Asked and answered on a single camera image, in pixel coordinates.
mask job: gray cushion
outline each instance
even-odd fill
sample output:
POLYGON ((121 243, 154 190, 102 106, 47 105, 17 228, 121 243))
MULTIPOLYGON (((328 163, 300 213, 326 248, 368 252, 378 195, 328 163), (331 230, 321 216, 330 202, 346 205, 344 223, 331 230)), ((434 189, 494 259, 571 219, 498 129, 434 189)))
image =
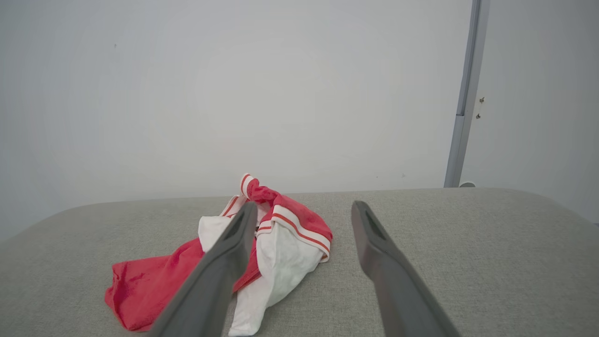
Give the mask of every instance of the gray cushion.
MULTIPOLYGON (((599 331, 599 228, 538 195, 485 188, 290 194, 333 231, 331 259, 267 310, 259 336, 382 336, 354 248, 364 200, 463 336, 599 331)), ((131 336, 104 303, 111 265, 172 253, 228 197, 66 210, 0 246, 0 335, 131 336)), ((234 301, 225 331, 231 324, 234 301)))

